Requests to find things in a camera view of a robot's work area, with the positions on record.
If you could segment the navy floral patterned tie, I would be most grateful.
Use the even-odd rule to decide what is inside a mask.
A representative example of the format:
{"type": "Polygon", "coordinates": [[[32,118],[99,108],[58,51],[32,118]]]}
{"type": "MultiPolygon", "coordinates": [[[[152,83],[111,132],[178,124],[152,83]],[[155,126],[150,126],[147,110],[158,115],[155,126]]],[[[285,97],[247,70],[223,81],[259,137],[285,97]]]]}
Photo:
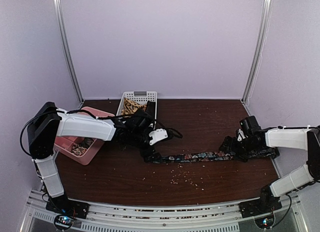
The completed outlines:
{"type": "Polygon", "coordinates": [[[210,161],[225,161],[225,160],[237,160],[241,162],[248,162],[251,159],[260,158],[277,158],[279,151],[276,148],[267,148],[262,150],[253,150],[245,155],[237,155],[234,152],[225,153],[219,152],[201,152],[201,153],[187,153],[176,154],[169,156],[161,156],[159,153],[155,153],[151,156],[144,157],[144,162],[150,163],[192,163],[192,162],[210,162],[210,161]]]}

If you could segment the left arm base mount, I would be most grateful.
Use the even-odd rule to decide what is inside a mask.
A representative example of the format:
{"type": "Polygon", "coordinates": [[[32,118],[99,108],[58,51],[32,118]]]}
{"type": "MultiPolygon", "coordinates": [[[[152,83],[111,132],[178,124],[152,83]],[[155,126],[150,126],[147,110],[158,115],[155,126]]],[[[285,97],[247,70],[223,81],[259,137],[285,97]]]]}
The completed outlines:
{"type": "Polygon", "coordinates": [[[86,202],[71,200],[66,196],[49,197],[46,210],[67,215],[72,218],[86,219],[90,205],[86,202]]]}

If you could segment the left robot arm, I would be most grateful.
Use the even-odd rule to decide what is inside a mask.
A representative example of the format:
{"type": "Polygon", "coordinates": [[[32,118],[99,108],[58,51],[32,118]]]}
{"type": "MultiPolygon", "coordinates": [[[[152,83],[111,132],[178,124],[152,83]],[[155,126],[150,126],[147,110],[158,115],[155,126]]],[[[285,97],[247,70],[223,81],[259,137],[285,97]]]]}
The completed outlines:
{"type": "Polygon", "coordinates": [[[148,158],[155,152],[154,145],[169,136],[165,128],[153,129],[151,125],[155,123],[156,119],[142,109],[128,115],[99,117],[83,109],[66,111],[47,102],[21,130],[27,133],[28,149],[24,148],[21,138],[19,143],[35,163],[49,202],[61,214],[67,214],[72,203],[54,159],[55,139],[72,136],[124,143],[138,148],[141,156],[148,158]]]}

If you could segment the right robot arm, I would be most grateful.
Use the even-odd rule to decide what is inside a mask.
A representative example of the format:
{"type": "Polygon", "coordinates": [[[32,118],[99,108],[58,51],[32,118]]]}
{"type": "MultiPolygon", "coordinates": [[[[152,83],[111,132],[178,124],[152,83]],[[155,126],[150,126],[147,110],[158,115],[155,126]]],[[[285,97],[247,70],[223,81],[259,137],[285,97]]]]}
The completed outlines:
{"type": "Polygon", "coordinates": [[[255,116],[242,119],[235,136],[225,137],[220,150],[247,162],[264,155],[280,157],[293,152],[298,165],[278,180],[263,187],[256,208],[268,212],[279,198],[292,191],[318,183],[320,180],[320,128],[318,126],[277,126],[261,128],[255,116]]]}

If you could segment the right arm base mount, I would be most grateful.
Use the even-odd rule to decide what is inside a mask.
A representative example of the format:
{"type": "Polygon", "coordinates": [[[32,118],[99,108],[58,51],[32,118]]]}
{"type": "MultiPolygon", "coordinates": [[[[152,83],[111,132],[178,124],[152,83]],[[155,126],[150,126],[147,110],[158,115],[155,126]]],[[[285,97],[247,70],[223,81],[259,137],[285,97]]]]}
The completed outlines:
{"type": "Polygon", "coordinates": [[[239,204],[239,208],[242,218],[247,218],[265,213],[271,213],[273,210],[281,209],[282,204],[278,197],[271,199],[259,198],[241,202],[239,204]]]}

